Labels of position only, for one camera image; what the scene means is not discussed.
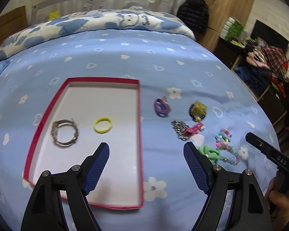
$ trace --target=television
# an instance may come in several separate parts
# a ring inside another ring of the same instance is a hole
[[[286,52],[289,44],[289,41],[285,37],[258,20],[255,23],[250,37],[252,39],[260,37],[262,40],[266,41],[268,45],[281,48],[284,52]]]

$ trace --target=purple hair tie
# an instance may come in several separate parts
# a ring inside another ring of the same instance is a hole
[[[163,97],[163,99],[156,99],[153,106],[156,114],[160,117],[167,116],[171,111],[165,96]]]

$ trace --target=pink clip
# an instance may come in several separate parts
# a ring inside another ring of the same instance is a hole
[[[192,135],[196,135],[199,133],[199,131],[204,130],[204,125],[201,122],[198,122],[195,126],[189,127],[185,131],[185,136],[190,137]]]

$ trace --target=red border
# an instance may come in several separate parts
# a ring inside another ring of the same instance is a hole
[[[104,207],[104,208],[110,208],[110,209],[137,209],[141,208],[144,203],[143,199],[143,173],[142,173],[142,148],[141,148],[141,122],[140,122],[140,87],[139,87],[139,80],[135,79],[127,79],[127,78],[109,78],[109,77],[73,77],[73,78],[67,78],[65,82],[62,84],[62,86],[59,88],[53,99],[51,100],[50,104],[48,105],[44,115],[42,116],[42,119],[36,128],[35,134],[33,136],[27,159],[25,162],[25,168],[24,168],[24,179],[28,181],[30,184],[34,186],[34,183],[29,181],[29,171],[31,162],[33,159],[33,155],[36,149],[36,145],[38,143],[38,140],[40,138],[40,135],[43,131],[44,125],[55,106],[57,100],[59,99],[60,95],[64,91],[64,89],[67,87],[67,85],[70,82],[111,82],[111,83],[126,83],[126,84],[135,84],[138,85],[138,152],[139,152],[139,165],[140,165],[140,173],[139,173],[139,197],[141,199],[140,205],[137,206],[124,206],[124,207],[118,207],[118,206],[110,206],[110,205],[102,205],[102,204],[92,204],[89,203],[92,206],[97,207]]]

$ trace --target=silver chain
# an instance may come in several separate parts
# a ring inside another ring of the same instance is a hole
[[[189,128],[188,125],[185,124],[185,122],[180,122],[177,120],[172,120],[171,125],[173,129],[176,131],[176,134],[178,135],[178,138],[182,141],[188,141],[189,137],[185,136],[186,129]]]

